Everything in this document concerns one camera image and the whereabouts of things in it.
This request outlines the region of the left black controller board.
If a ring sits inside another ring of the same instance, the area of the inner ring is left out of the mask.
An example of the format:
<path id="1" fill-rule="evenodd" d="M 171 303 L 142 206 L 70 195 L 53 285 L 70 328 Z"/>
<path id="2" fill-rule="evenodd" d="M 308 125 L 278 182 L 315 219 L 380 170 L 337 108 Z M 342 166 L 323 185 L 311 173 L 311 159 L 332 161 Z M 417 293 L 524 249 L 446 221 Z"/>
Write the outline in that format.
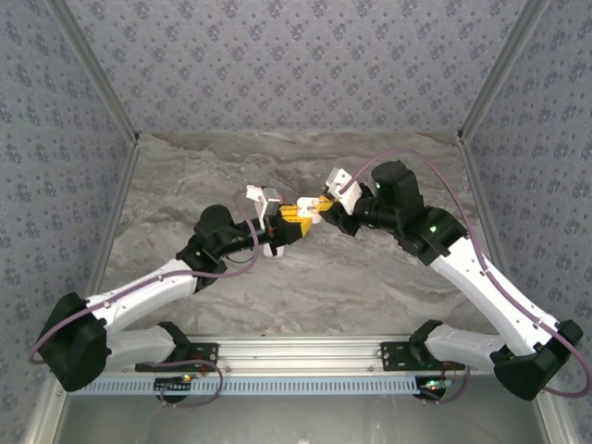
<path id="1" fill-rule="evenodd" d="M 191 389 L 191 376 L 160 377 L 153 383 L 153 391 L 163 404 L 184 401 Z"/>

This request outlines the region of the black controller board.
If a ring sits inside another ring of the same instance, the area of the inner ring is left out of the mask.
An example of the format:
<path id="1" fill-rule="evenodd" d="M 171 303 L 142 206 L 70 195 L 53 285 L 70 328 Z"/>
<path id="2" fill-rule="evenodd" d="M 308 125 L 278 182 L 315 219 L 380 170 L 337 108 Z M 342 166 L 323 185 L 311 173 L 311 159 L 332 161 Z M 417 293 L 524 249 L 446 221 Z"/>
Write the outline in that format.
<path id="1" fill-rule="evenodd" d="M 160 377 L 153 383 L 153 391 L 163 404 L 184 401 L 191 389 L 191 376 Z"/>
<path id="2" fill-rule="evenodd" d="M 427 401 L 439 401 L 445 394 L 452 382 L 445 378 L 418 377 L 415 379 L 419 393 L 416 398 Z"/>

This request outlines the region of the right black controller board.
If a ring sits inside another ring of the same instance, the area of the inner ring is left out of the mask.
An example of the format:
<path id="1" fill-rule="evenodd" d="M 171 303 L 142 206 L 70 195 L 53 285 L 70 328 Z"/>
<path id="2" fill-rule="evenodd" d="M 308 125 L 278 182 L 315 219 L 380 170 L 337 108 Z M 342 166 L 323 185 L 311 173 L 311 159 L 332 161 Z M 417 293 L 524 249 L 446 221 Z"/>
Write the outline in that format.
<path id="1" fill-rule="evenodd" d="M 427 401 L 439 401 L 445 394 L 452 382 L 445 378 L 418 377 L 415 379 L 419 393 L 416 398 Z"/>

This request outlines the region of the aluminium table side rail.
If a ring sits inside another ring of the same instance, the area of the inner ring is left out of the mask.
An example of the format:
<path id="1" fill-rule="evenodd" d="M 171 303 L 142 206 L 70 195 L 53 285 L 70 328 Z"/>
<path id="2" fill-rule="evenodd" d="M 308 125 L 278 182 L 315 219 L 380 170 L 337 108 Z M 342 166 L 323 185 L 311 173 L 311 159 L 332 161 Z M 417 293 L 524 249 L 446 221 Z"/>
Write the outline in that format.
<path id="1" fill-rule="evenodd" d="M 87 292 L 90 292 L 91 290 L 99 290 L 101 287 L 138 155 L 139 151 L 137 148 L 137 143 L 135 142 L 129 151 L 129 156 L 126 160 L 120 182 L 116 189 L 115 201 L 112 205 L 111 213 L 107 220 L 105 232 L 99 246 L 97 257 L 94 261 L 94 265 L 92 266 L 92 273 L 89 277 L 89 284 L 86 289 Z"/>
<path id="2" fill-rule="evenodd" d="M 476 211 L 480 219 L 483 240 L 486 245 L 483 249 L 487 251 L 485 256 L 501 274 L 507 279 L 510 279 L 509 266 L 496 231 L 493 216 L 489 209 L 487 196 L 481 183 L 475 160 L 473 159 L 470 148 L 462 140 L 459 140 L 459 150 L 471 192 L 475 200 Z"/>

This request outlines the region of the long aluminium mounting rail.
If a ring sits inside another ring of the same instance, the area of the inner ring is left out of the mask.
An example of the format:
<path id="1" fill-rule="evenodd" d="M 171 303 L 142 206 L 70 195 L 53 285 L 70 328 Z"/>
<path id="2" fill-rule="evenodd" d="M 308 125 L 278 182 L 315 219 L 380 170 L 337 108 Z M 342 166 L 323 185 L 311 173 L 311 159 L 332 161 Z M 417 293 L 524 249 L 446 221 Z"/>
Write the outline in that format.
<path id="1" fill-rule="evenodd" d="M 217 366 L 231 376 L 359 376 L 384 373 L 379 348 L 382 342 L 408 341 L 405 336 L 216 336 L 190 335 L 173 339 L 161 327 L 123 332 L 106 342 L 105 358 L 91 355 L 93 366 L 80 371 L 84 382 L 110 373 L 136 372 L 136 364 L 163 362 L 176 348 L 189 343 L 218 344 Z M 430 354 L 441 362 L 455 362 L 490 374 L 493 353 L 508 353 L 503 339 L 496 335 L 470 333 L 447 326 L 438 328 L 418 358 Z"/>

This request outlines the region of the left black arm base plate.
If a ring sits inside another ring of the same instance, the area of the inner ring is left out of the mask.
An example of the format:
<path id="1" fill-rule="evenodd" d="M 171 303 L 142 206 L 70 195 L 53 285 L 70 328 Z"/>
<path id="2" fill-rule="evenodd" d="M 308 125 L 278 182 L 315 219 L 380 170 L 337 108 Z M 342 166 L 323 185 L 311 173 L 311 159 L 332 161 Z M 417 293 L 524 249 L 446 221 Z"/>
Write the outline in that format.
<path id="1" fill-rule="evenodd" d="M 217 364 L 218 344 L 217 343 L 189 343 L 188 345 L 177 345 L 173 352 L 164 360 L 164 363 L 179 363 L 184 361 L 202 360 Z M 181 364 L 171 367 L 154 367 L 147 364 L 136 364 L 135 371 L 147 372 L 185 372 L 185 373 L 211 373 L 214 372 L 209 366 L 203 364 Z"/>

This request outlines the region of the aluminium corner post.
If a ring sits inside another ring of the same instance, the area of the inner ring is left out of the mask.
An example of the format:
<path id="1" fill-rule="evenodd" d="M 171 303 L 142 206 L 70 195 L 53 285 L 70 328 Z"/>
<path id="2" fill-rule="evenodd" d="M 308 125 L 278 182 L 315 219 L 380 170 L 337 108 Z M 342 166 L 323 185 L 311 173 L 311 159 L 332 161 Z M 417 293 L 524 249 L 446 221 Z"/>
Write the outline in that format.
<path id="1" fill-rule="evenodd" d="M 66 0 L 43 0 L 63 32 L 75 56 L 84 68 L 98 96 L 105 105 L 115 125 L 127 142 L 134 145 L 138 139 L 137 131 L 117 97 L 109 78 L 99 59 L 89 44 L 83 29 L 80 27 Z"/>
<path id="2" fill-rule="evenodd" d="M 484 82 L 471 103 L 462 125 L 458 128 L 461 144 L 467 144 L 487 115 L 504 81 L 509 77 L 519 55 L 528 43 L 550 0 L 524 0 L 517 18 L 503 40 L 496 58 L 487 71 Z"/>

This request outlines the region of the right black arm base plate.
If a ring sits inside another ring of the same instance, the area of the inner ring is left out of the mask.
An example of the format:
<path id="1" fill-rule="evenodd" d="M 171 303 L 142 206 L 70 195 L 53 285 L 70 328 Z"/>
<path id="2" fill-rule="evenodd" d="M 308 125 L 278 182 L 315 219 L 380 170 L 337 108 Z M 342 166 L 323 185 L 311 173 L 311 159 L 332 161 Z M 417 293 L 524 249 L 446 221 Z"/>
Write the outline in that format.
<path id="1" fill-rule="evenodd" d="M 408 341 L 382 342 L 379 348 L 383 370 L 394 371 L 429 371 L 438 372 L 444 370 L 464 370 L 465 365 L 455 362 L 441 362 L 428 354 L 424 358 L 418 358 L 412 352 L 412 346 Z"/>

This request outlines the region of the aluminium frame leg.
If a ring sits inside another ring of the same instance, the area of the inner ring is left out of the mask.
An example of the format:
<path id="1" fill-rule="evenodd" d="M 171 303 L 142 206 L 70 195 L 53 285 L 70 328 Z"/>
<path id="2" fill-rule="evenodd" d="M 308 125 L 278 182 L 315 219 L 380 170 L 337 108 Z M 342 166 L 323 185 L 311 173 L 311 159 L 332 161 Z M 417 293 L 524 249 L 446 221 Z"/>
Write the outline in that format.
<path id="1" fill-rule="evenodd" d="M 549 444 L 580 444 L 566 399 L 543 390 L 536 397 L 536 405 Z"/>
<path id="2" fill-rule="evenodd" d="M 42 385 L 28 422 L 23 444 L 53 444 L 68 394 L 54 376 Z"/>

